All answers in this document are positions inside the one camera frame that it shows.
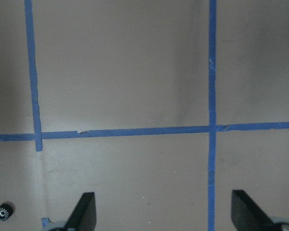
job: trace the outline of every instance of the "small black gear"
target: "small black gear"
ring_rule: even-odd
[[[13,208],[8,204],[0,205],[0,220],[6,221],[13,214]]]

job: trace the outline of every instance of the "black gear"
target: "black gear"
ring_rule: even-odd
[[[13,214],[13,208],[8,204],[0,205],[0,220],[6,221]]]

